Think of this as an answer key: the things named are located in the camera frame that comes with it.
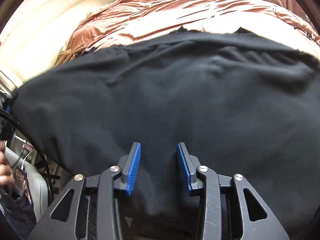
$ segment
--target human hand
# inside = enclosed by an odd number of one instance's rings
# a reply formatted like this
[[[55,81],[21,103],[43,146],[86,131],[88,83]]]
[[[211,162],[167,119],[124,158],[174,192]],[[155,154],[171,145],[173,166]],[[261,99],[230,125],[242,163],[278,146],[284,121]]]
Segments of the human hand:
[[[13,172],[9,161],[4,155],[5,145],[0,141],[0,186],[12,187],[14,184]]]

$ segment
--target phone screen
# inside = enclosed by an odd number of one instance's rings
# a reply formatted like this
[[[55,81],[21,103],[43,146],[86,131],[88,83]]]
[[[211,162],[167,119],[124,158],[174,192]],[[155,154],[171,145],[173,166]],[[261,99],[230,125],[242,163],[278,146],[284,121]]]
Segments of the phone screen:
[[[16,179],[20,180],[24,186],[24,192],[27,195],[27,198],[30,202],[30,204],[33,206],[33,201],[32,201],[32,197],[31,197],[31,193],[30,193],[30,189],[29,189],[29,182],[27,179],[27,173],[25,171],[23,171],[20,167],[17,166],[16,169]]]

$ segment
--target black clothing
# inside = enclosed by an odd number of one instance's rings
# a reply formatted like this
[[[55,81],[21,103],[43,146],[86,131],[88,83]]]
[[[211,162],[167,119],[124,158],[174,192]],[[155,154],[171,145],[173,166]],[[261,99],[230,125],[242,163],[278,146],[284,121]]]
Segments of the black clothing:
[[[195,231],[176,145],[243,174],[295,235],[320,203],[320,75],[312,56],[241,30],[185,30],[89,53],[19,88],[12,114],[72,174],[142,157],[129,217]]]

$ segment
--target black garment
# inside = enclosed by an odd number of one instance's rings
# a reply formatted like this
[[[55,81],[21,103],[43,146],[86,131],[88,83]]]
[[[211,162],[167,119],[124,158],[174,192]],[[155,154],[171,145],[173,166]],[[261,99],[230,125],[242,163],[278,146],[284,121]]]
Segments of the black garment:
[[[71,173],[103,172],[142,145],[127,216],[195,231],[176,144],[243,174],[297,234],[320,203],[320,75],[312,56],[253,33],[179,30],[89,53],[19,88],[12,113]]]

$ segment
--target blue ridged rubber pad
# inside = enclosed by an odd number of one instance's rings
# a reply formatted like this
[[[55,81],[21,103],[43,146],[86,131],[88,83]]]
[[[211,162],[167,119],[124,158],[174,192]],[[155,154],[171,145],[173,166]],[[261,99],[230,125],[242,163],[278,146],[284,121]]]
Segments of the blue ridged rubber pad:
[[[190,175],[190,171],[189,168],[187,166],[187,162],[186,159],[184,157],[184,154],[182,152],[180,143],[177,144],[177,159],[178,159],[178,165],[180,168],[180,176],[183,182],[183,185],[185,187],[187,187],[188,192],[192,191],[192,187],[191,187],[191,175]]]
[[[131,162],[129,174],[128,174],[128,185],[126,188],[126,193],[128,196],[131,195],[131,192],[134,189],[134,184],[136,183],[137,171],[139,168],[140,159],[141,159],[141,144],[138,143],[137,147],[136,147],[136,151],[135,151],[134,156],[132,158],[132,162]]]

